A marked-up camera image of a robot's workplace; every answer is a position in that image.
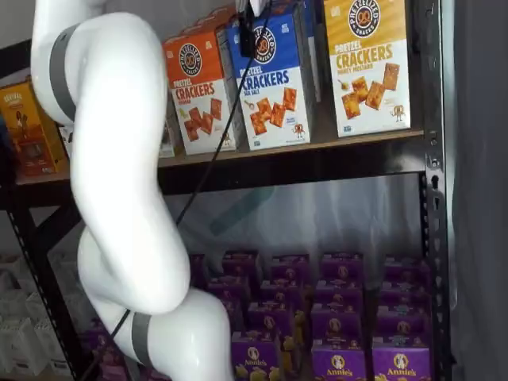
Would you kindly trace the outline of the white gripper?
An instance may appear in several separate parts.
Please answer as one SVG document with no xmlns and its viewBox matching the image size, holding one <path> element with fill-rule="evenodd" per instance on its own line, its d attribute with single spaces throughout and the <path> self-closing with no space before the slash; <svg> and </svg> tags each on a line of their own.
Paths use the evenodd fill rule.
<svg viewBox="0 0 508 381">
<path fill-rule="evenodd" d="M 255 51 L 255 37 L 252 31 L 254 15 L 261 15 L 269 2 L 269 0 L 248 0 L 247 7 L 239 12 L 239 45 L 242 56 L 253 56 Z"/>
</svg>

